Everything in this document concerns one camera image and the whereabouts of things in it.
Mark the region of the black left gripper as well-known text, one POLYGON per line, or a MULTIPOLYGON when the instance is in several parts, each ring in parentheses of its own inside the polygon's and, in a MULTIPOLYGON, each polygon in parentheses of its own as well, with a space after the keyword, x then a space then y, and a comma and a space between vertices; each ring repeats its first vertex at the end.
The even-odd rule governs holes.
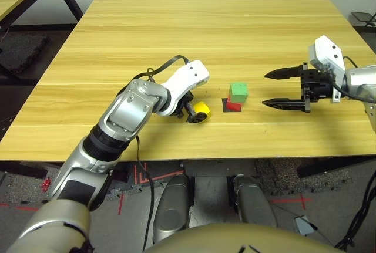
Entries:
POLYGON ((175 109, 175 116, 178 118, 182 118, 184 116, 183 110, 185 109, 187 112, 188 123, 201 123, 207 119, 207 114, 205 112, 196 113, 193 110, 193 106, 191 104, 193 98, 194 96, 190 90, 187 93, 185 93, 177 103, 177 107, 175 109))

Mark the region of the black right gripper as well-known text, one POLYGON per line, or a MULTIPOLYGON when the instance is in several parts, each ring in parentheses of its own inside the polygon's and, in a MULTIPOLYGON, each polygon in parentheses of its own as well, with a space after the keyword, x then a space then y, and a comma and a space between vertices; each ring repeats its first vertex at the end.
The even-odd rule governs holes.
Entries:
POLYGON ((264 75, 268 79, 290 79, 300 77, 301 99, 274 98, 263 100, 262 104, 280 110, 293 110, 310 113, 310 101, 318 102, 320 99, 330 99, 333 96, 333 87, 329 78, 318 69, 310 69, 307 63, 299 66, 272 70, 264 75))

